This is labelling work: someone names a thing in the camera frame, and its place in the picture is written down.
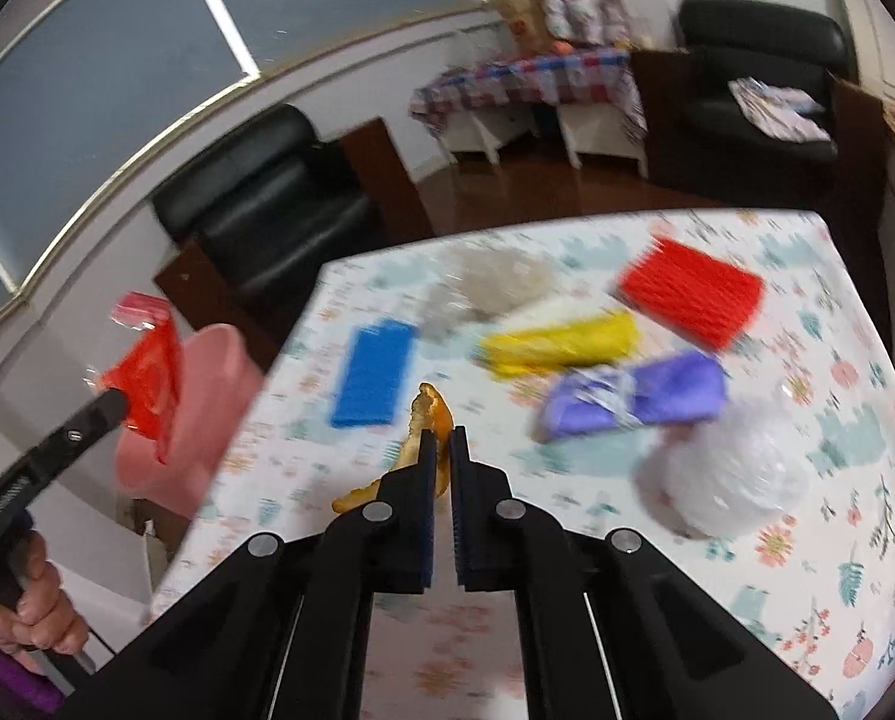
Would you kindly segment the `left hand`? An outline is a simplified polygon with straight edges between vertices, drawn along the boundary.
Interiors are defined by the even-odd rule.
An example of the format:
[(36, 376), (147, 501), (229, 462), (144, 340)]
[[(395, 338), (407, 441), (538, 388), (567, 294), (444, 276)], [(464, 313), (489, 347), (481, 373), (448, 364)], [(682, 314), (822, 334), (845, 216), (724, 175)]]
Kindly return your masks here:
[(83, 652), (89, 626), (61, 588), (60, 572), (49, 561), (47, 543), (37, 532), (27, 536), (26, 590), (14, 608), (0, 605), (0, 650), (34, 667), (29, 647), (61, 655)]

